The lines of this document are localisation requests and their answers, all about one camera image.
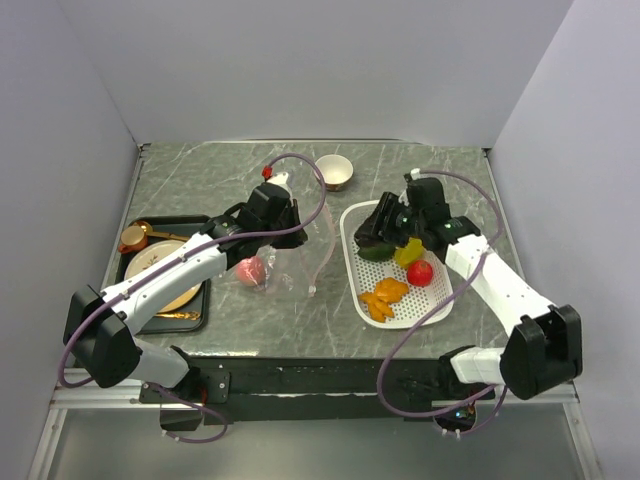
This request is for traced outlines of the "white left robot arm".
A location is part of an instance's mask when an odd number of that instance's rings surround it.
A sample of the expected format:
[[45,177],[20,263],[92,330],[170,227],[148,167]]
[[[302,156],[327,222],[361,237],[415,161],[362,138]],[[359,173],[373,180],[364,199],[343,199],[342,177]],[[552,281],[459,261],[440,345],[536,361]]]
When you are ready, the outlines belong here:
[[90,286],[70,302],[63,342],[91,380],[110,388],[125,379],[159,384],[184,402],[199,378],[187,356],[136,335],[162,308],[202,282],[224,273],[264,246],[292,249],[306,236],[285,173],[256,187],[249,199],[209,219],[177,250],[103,292]]

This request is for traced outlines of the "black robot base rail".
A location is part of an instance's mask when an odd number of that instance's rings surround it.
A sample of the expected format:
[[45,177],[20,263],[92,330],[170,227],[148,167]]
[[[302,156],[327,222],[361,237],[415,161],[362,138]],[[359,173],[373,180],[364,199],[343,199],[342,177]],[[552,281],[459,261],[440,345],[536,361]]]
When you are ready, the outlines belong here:
[[[378,359],[196,357],[199,377],[174,390],[230,424],[241,421],[332,420],[390,416],[377,397]],[[426,411],[480,393],[462,384],[440,360],[396,359],[384,376],[396,408]]]

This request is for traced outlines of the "orange ginger root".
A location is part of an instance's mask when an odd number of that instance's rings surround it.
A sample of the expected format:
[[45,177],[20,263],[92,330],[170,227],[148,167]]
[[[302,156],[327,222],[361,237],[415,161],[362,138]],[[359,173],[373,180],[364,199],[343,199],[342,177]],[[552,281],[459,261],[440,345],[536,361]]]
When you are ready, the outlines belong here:
[[394,318],[392,304],[400,302],[409,293],[409,286],[392,277],[387,277],[376,283],[372,292],[363,292],[358,299],[363,302],[372,320],[384,323],[388,318]]

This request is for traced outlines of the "clear zip top bag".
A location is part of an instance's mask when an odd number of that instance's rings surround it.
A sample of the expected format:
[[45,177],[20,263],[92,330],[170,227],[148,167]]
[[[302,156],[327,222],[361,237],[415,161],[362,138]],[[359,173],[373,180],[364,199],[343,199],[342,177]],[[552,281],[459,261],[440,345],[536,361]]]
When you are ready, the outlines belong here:
[[241,285],[255,292],[274,297],[305,299],[316,293],[316,281],[327,265],[336,246],[333,219],[326,205],[319,215],[304,228],[308,241],[299,248],[276,250],[264,247],[256,256],[264,263],[265,282],[257,287]]

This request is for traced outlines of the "dark green avocado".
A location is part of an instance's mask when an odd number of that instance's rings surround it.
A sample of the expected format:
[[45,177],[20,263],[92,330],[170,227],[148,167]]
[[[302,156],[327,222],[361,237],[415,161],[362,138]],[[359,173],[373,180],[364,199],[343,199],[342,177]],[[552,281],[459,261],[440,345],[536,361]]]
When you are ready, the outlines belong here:
[[396,248],[393,245],[380,243],[377,245],[360,247],[357,251],[359,258],[370,262],[385,262],[393,258]]

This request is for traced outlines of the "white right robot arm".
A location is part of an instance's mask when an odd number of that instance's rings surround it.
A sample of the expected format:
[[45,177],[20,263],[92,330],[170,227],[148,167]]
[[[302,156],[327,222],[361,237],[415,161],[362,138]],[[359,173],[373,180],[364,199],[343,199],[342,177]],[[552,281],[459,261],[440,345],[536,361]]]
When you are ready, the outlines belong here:
[[582,374],[579,313],[537,293],[471,220],[453,216],[438,179],[408,178],[403,195],[384,193],[354,238],[365,247],[405,247],[412,238],[420,240],[500,321],[508,337],[505,347],[466,346],[445,355],[446,368],[437,375],[445,396],[460,398],[472,384],[493,384],[528,400]]

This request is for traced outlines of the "pink peach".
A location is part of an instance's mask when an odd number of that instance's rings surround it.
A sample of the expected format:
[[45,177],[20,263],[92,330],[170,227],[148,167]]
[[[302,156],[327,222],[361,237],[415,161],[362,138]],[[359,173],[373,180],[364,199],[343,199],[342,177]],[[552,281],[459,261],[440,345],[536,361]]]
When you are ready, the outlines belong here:
[[235,274],[236,278],[248,287],[260,286],[266,279],[264,263],[258,256],[253,256],[239,262]]

